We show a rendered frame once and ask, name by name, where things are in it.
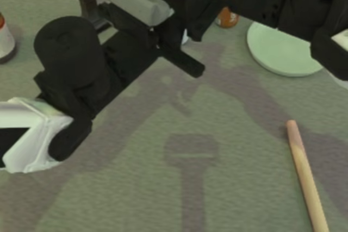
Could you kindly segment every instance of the orange bottle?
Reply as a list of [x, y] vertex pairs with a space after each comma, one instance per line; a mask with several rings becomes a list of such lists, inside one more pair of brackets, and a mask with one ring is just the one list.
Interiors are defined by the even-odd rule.
[[239, 15], [232, 13], [228, 7], [223, 8], [216, 18], [216, 23], [222, 28], [234, 27], [239, 21]]

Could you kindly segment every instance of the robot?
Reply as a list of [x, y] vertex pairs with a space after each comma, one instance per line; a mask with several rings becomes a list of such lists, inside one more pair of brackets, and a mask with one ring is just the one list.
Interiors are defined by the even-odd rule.
[[93, 119], [163, 57], [194, 78], [205, 66], [181, 51], [184, 31], [194, 41], [224, 7], [309, 41], [313, 59], [348, 81], [348, 0], [108, 0], [99, 15], [118, 29], [99, 43], [91, 22], [61, 17], [34, 41], [44, 71], [41, 93], [0, 103], [0, 168], [30, 173], [62, 164], [92, 131]]

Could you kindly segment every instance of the table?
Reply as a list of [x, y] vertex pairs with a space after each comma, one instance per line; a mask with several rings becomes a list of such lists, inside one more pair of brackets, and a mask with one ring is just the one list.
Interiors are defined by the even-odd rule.
[[[35, 97], [35, 34], [79, 15], [78, 1], [0, 6], [18, 40], [17, 57], [0, 67], [0, 100]], [[156, 62], [61, 166], [0, 172], [0, 231], [312, 231], [285, 135], [291, 118], [331, 232], [347, 231], [348, 92], [325, 71], [293, 79], [260, 67], [246, 45], [250, 24], [212, 25], [183, 47], [206, 64], [199, 79]]]

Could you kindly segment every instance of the white can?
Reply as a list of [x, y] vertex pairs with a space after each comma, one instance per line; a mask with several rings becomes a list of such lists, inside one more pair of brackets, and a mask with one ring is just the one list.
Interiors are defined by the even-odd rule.
[[0, 13], [0, 64], [4, 64], [14, 56], [16, 41], [11, 34], [5, 18]]

